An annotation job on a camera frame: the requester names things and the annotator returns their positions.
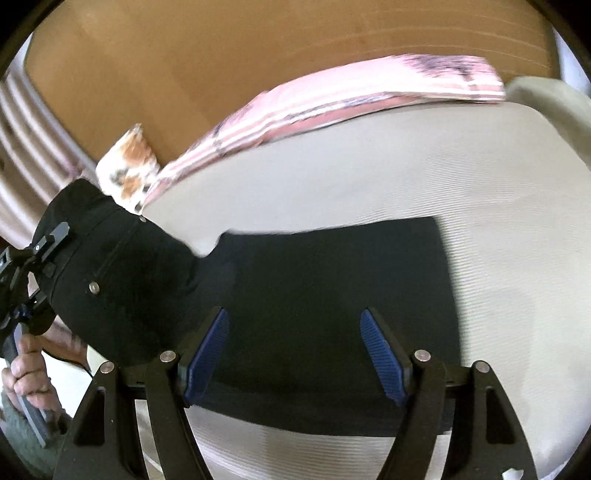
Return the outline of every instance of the pink striped cloth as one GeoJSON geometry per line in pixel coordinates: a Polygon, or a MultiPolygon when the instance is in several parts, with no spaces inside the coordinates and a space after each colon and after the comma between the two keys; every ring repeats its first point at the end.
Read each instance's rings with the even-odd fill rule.
{"type": "Polygon", "coordinates": [[[412,103],[498,103],[504,98],[501,79],[480,57],[409,54],[312,73],[261,93],[167,164],[144,206],[227,155],[288,135],[412,103]]]}

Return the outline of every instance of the gray textile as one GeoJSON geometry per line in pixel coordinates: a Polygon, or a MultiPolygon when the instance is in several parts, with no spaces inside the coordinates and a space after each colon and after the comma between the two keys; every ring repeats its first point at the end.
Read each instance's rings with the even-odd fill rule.
{"type": "Polygon", "coordinates": [[[591,168],[591,98],[562,80],[519,77],[505,88],[508,102],[544,115],[591,168]]]}
{"type": "MultiPolygon", "coordinates": [[[[185,179],[144,213],[201,254],[228,229],[438,217],[463,362],[491,363],[544,476],[591,423],[589,212],[584,162],[538,112],[505,103],[404,107],[257,147],[185,179]]],[[[392,442],[271,431],[195,407],[189,419],[206,460],[243,478],[373,480],[392,442]]]]}
{"type": "MultiPolygon", "coordinates": [[[[2,392],[2,409],[6,421],[4,435],[24,465],[38,478],[49,480],[53,478],[57,457],[66,435],[56,432],[47,447],[43,449],[25,417],[14,408],[4,392],[2,392]]],[[[64,431],[71,421],[72,419],[64,412],[60,420],[64,431]]]]}

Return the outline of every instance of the knit sleeve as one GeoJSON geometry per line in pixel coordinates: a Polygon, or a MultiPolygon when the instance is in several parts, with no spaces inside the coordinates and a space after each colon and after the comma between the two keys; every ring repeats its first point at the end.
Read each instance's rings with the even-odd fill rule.
{"type": "Polygon", "coordinates": [[[50,480],[72,419],[63,412],[59,420],[59,429],[47,442],[47,446],[41,448],[27,419],[14,408],[4,392],[2,392],[2,409],[5,419],[4,436],[8,443],[34,476],[50,480]]]}

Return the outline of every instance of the silver screw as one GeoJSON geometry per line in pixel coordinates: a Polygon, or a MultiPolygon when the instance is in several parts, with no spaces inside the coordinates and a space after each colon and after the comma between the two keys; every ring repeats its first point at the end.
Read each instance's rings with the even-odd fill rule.
{"type": "Polygon", "coordinates": [[[93,295],[98,295],[100,292],[99,284],[95,281],[91,281],[88,284],[88,289],[90,290],[90,293],[92,293],[93,295]]]}
{"type": "Polygon", "coordinates": [[[482,360],[477,361],[475,367],[479,372],[483,374],[487,374],[491,371],[491,366],[486,362],[483,362],[482,360]]]}
{"type": "Polygon", "coordinates": [[[177,357],[177,354],[174,353],[172,350],[166,350],[160,354],[160,361],[167,364],[168,362],[172,362],[177,357]]]}
{"type": "Polygon", "coordinates": [[[101,373],[110,374],[115,369],[115,364],[113,362],[105,362],[100,366],[101,373]]]}
{"type": "Polygon", "coordinates": [[[431,359],[431,354],[426,350],[417,350],[416,352],[414,352],[414,357],[419,362],[428,362],[431,359]]]}

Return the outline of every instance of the gray sleeve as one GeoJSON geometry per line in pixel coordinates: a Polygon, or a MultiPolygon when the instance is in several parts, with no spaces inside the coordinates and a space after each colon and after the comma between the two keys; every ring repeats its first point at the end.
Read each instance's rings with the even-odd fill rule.
{"type": "Polygon", "coordinates": [[[42,479],[51,479],[72,419],[65,412],[61,415],[59,430],[43,449],[27,420],[14,408],[4,392],[2,392],[2,409],[6,422],[4,435],[8,443],[33,475],[42,479]]]}
{"type": "Polygon", "coordinates": [[[539,111],[591,168],[591,99],[562,80],[519,77],[505,86],[508,102],[539,111]]]}

